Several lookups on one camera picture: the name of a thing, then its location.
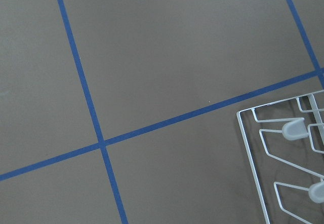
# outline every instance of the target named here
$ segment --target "blue tape line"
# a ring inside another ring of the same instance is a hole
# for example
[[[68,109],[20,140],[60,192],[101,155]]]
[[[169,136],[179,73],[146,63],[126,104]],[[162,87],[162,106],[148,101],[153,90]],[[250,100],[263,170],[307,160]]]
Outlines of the blue tape line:
[[[111,188],[112,189],[118,189],[117,182],[116,182],[116,179],[115,179],[115,175],[113,174],[113,171],[112,171],[112,165],[111,165],[111,161],[109,159],[109,154],[108,154],[106,146],[102,145],[100,147],[100,150],[101,150],[101,155],[102,155],[102,158],[104,159],[107,174],[108,174],[108,177],[109,177],[109,180],[110,180],[110,183],[111,183]],[[119,212],[119,215],[120,215],[121,222],[122,223],[128,223],[127,216],[126,216],[124,206],[123,206],[123,203],[122,203],[122,198],[120,197],[118,191],[116,191],[116,193],[114,193],[114,197],[115,197],[115,202],[117,204],[117,208],[118,208],[118,212]]]
[[[60,8],[60,11],[61,11],[65,31],[66,31],[67,38],[68,38],[69,43],[70,43],[72,55],[73,55],[73,58],[74,58],[74,63],[75,63],[75,66],[76,66],[77,73],[79,75],[79,79],[80,79],[80,82],[81,82],[81,85],[82,85],[82,89],[83,89],[86,101],[87,101],[87,105],[88,105],[89,112],[90,112],[90,115],[91,115],[92,123],[93,123],[93,126],[95,128],[98,141],[101,142],[101,141],[104,140],[103,135],[102,135],[101,128],[100,128],[100,125],[99,125],[99,121],[98,121],[98,117],[97,117],[97,114],[96,114],[95,106],[94,106],[92,98],[91,98],[91,94],[90,94],[90,91],[89,91],[86,76],[85,76],[85,73],[84,73],[83,68],[82,68],[82,64],[81,64],[81,61],[80,61],[80,56],[79,56],[79,53],[77,51],[77,47],[76,47],[75,40],[74,40],[74,37],[73,37],[70,22],[69,22],[67,13],[66,13],[64,1],[63,0],[57,0],[57,2],[58,2],[58,5],[59,5],[59,8]]]
[[[291,13],[292,13],[292,15],[294,17],[294,20],[295,20],[295,23],[296,23],[296,25],[298,27],[299,33],[300,33],[300,35],[301,35],[301,37],[303,39],[303,42],[304,42],[304,45],[305,45],[306,50],[308,52],[308,55],[309,55],[309,57],[310,57],[310,59],[311,59],[311,61],[313,63],[313,66],[314,66],[316,72],[317,72],[317,76],[319,78],[319,81],[320,81],[322,87],[324,88],[324,76],[323,76],[323,73],[321,71],[320,65],[318,63],[318,60],[316,58],[316,55],[315,55],[314,50],[312,48],[312,45],[311,45],[311,43],[310,43],[310,41],[308,39],[308,36],[307,36],[306,30],[305,30],[305,28],[303,26],[303,23],[302,23],[299,15],[298,15],[298,12],[296,10],[294,2],[293,2],[293,0],[286,0],[286,1],[287,1],[288,6],[289,6],[289,9],[290,9],[290,11],[291,11]]]
[[[75,66],[76,66],[77,73],[79,75],[79,79],[80,79],[80,82],[81,82],[81,85],[82,85],[82,89],[83,89],[83,92],[84,92],[84,95],[85,95],[85,98],[86,98],[86,101],[87,101],[87,105],[88,105],[89,112],[90,112],[90,115],[91,115],[92,123],[93,123],[93,126],[94,126],[95,131],[96,131],[98,144],[100,144],[101,154],[102,154],[105,166],[106,166],[107,174],[108,174],[108,177],[109,177],[109,181],[110,181],[111,189],[112,189],[112,192],[113,192],[113,195],[114,195],[114,198],[115,198],[115,202],[116,202],[116,205],[117,205],[117,208],[118,208],[120,219],[121,219],[122,224],[128,224],[125,209],[124,209],[124,206],[123,206],[123,202],[122,202],[122,199],[121,199],[120,194],[119,194],[117,182],[116,182],[116,179],[115,179],[115,176],[114,176],[114,173],[113,173],[113,169],[112,169],[112,165],[111,165],[111,162],[110,162],[110,159],[109,159],[109,156],[108,156],[108,151],[107,151],[106,147],[104,146],[103,134],[102,134],[100,124],[99,124],[99,120],[98,120],[98,117],[97,117],[97,114],[96,114],[95,106],[94,106],[92,98],[91,98],[91,94],[90,94],[90,91],[89,91],[86,76],[85,76],[84,70],[82,68],[82,64],[81,64],[81,61],[80,61],[80,56],[79,56],[78,51],[77,51],[77,47],[76,47],[75,40],[74,40],[74,37],[73,37],[72,29],[71,29],[70,22],[69,22],[67,12],[66,12],[66,8],[65,8],[65,5],[64,5],[64,1],[63,0],[57,0],[57,2],[58,2],[58,5],[59,5],[59,8],[60,8],[60,11],[61,11],[65,31],[66,31],[66,34],[67,34],[67,37],[68,37],[68,40],[69,40],[69,43],[70,43],[70,47],[71,47],[71,51],[72,51],[72,54],[73,54]]]
[[[246,94],[243,94],[241,96],[236,96],[236,97],[218,102],[216,104],[209,105],[209,106],[197,109],[195,111],[191,111],[189,113],[182,114],[182,115],[176,116],[174,118],[167,119],[167,120],[161,121],[159,123],[152,124],[152,125],[146,126],[144,128],[134,130],[134,131],[126,133],[126,134],[122,134],[120,136],[117,136],[117,137],[114,137],[111,139],[107,139],[107,140],[105,140],[105,142],[107,145],[115,144],[117,142],[120,142],[120,141],[123,141],[126,139],[130,139],[135,136],[145,134],[150,131],[160,129],[160,128],[166,127],[168,125],[175,124],[180,121],[187,120],[187,119],[190,119],[190,118],[193,118],[193,117],[205,114],[205,113],[209,113],[211,111],[220,109],[222,107],[226,107],[226,106],[232,105],[234,103],[244,101],[244,100],[250,99],[252,97],[259,96],[259,95],[265,94],[267,92],[274,91],[274,90],[280,89],[282,87],[289,86],[294,83],[304,81],[304,80],[307,80],[307,79],[315,77],[315,76],[317,76],[317,72],[312,71],[312,72],[303,74],[301,76],[297,76],[297,77],[294,77],[294,78],[291,78],[291,79],[288,79],[288,80],[285,80],[285,81],[282,81],[282,82],[279,82],[279,83],[276,83],[276,84],[273,84],[273,85],[270,85],[270,86],[267,86],[267,87],[264,87],[264,88],[246,93]]]
[[[14,171],[11,171],[8,173],[4,173],[4,174],[0,175],[0,181],[15,177],[15,176],[27,173],[27,172],[31,172],[33,170],[40,169],[42,167],[46,167],[46,166],[76,157],[76,156],[80,156],[82,154],[97,150],[97,149],[99,149],[99,147],[100,147],[100,145],[98,143],[88,145],[86,147],[83,147],[83,148],[80,148],[80,149],[77,149],[77,150],[74,150],[74,151],[53,157],[53,158],[49,158],[47,160],[37,162],[35,164],[29,165],[26,167],[19,168],[17,170],[14,170]]]
[[[186,120],[186,119],[190,119],[190,118],[193,118],[193,117],[208,113],[210,111],[217,110],[217,109],[220,109],[222,107],[226,107],[226,106],[232,105],[234,103],[244,101],[244,100],[247,100],[247,99],[262,95],[262,94],[265,94],[267,92],[271,92],[271,91],[274,91],[274,90],[277,90],[277,89],[281,89],[281,88],[283,88],[285,86],[293,85],[295,83],[298,83],[298,82],[313,78],[315,76],[317,76],[317,72],[315,72],[315,71],[309,72],[309,73],[306,73],[306,74],[302,74],[300,76],[297,76],[297,77],[294,77],[294,78],[291,78],[291,79],[288,79],[288,80],[285,80],[285,81],[282,81],[282,82],[279,82],[279,83],[276,83],[276,84],[273,84],[273,85],[270,85],[270,86],[267,86],[267,87],[263,87],[261,89],[255,90],[255,91],[251,91],[251,92],[243,94],[241,96],[233,97],[233,98],[227,99],[225,101],[221,101],[221,102],[218,102],[216,104],[206,106],[206,107],[200,108],[198,110],[191,111],[189,113],[186,113],[186,114],[183,114],[183,115],[180,115],[180,116],[168,119],[168,120],[164,120],[164,121],[161,121],[159,123],[152,124],[150,126],[147,126],[147,127],[141,128],[141,129],[134,130],[134,131],[126,133],[126,134],[122,134],[120,136],[105,140],[104,142],[105,142],[105,145],[112,145],[112,144],[115,144],[115,143],[130,139],[130,138],[133,138],[133,137],[148,133],[150,131],[165,127],[165,126],[175,124],[177,122],[180,122],[180,121],[183,121],[183,120]],[[33,170],[39,169],[41,167],[45,167],[45,166],[57,163],[57,162],[61,162],[61,161],[67,160],[69,158],[82,155],[82,154],[87,153],[87,152],[97,150],[100,147],[102,147],[102,144],[99,144],[99,143],[92,144],[92,145],[89,145],[87,147],[80,148],[78,150],[68,152],[68,153],[59,155],[57,157],[50,158],[48,160],[41,161],[41,162],[38,162],[38,163],[35,163],[35,164],[32,164],[32,165],[29,165],[27,167],[23,167],[23,168],[20,168],[20,169],[17,169],[17,170],[8,172],[8,173],[4,173],[4,174],[0,175],[0,181],[11,178],[11,177],[15,177],[15,176],[27,173],[27,172],[30,172],[30,171],[33,171]]]

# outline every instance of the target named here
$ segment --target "gray floor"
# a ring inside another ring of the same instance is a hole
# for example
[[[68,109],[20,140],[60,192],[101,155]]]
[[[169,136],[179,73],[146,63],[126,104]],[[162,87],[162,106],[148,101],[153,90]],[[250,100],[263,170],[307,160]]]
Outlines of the gray floor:
[[[324,0],[293,0],[324,66]],[[105,139],[314,70],[286,0],[64,0]],[[57,0],[0,0],[0,174],[97,143]],[[129,223],[263,223],[235,113],[107,147]],[[100,151],[0,182],[3,223],[121,223]],[[299,223],[289,219],[287,223]]]

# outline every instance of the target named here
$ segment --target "dish rack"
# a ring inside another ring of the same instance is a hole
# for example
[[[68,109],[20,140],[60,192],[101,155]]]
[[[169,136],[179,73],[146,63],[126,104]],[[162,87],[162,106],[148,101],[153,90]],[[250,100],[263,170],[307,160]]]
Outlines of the dish rack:
[[[303,139],[302,142],[308,144],[307,147],[309,147],[314,154],[324,154],[324,151],[318,149],[318,147],[316,147],[314,144],[315,137],[316,139],[320,139],[322,143],[324,142],[324,123],[321,116],[321,112],[324,111],[324,108],[318,108],[318,103],[316,101],[316,98],[319,97],[320,95],[322,96],[324,95],[324,90],[305,94],[305,95],[300,95],[300,96],[296,96],[284,100],[279,100],[268,104],[259,105],[256,107],[251,107],[248,109],[238,111],[236,114],[240,126],[240,130],[242,133],[242,137],[245,143],[245,148],[248,154],[248,159],[250,162],[254,182],[257,188],[257,192],[259,195],[266,224],[271,223],[270,222],[271,218],[269,217],[268,214],[264,191],[262,189],[262,185],[260,184],[260,179],[259,179],[260,169],[257,169],[257,166],[255,164],[256,156],[254,156],[253,151],[251,150],[252,142],[251,139],[249,139],[248,137],[249,132],[246,130],[246,126],[244,125],[242,115],[244,113],[249,113],[251,115],[250,116],[251,121],[253,121],[253,123],[255,123],[257,126],[259,126],[258,129],[259,129],[260,138],[258,140],[260,140],[260,149],[262,151],[264,150],[265,153],[264,158],[268,158],[268,157],[272,158],[275,161],[281,162],[282,164],[289,165],[293,168],[303,171],[304,173],[310,174],[314,179],[316,179],[315,183],[309,186],[299,186],[287,182],[276,181],[275,179],[273,181],[273,190],[275,192],[275,196],[279,208],[286,214],[298,219],[303,223],[311,223],[309,220],[307,220],[306,217],[301,217],[298,214],[293,213],[293,211],[285,208],[284,204],[281,201],[281,195],[278,190],[278,187],[281,188],[283,186],[286,188],[290,188],[292,190],[307,192],[311,202],[316,204],[321,204],[324,203],[324,181],[323,181],[324,175],[322,175],[317,171],[311,170],[308,167],[296,164],[290,160],[284,159],[284,157],[274,154],[269,149],[269,143],[267,142],[267,138],[265,137],[265,134],[279,134],[276,137],[279,137],[279,139],[282,138],[283,142]],[[302,103],[305,100],[308,100],[307,108],[305,108],[305,106]],[[258,113],[257,113],[258,110],[261,109],[267,110],[270,106],[279,106],[284,102],[287,103],[293,102],[295,107],[297,107],[296,111],[298,111],[298,113],[300,113],[301,115],[312,117],[314,123],[305,122],[305,117],[275,118],[275,119],[260,119],[258,117]],[[284,125],[280,129],[264,128],[264,125],[267,125],[269,123],[270,124],[279,123]]]

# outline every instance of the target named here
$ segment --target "plastic tine cap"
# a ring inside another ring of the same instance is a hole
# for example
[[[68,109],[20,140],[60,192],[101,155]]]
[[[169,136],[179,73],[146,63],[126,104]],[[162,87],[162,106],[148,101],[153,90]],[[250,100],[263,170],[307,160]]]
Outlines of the plastic tine cap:
[[[282,127],[282,134],[287,140],[297,140],[308,137],[304,118],[296,118]]]
[[[308,195],[315,203],[324,203],[324,181],[311,185]]]

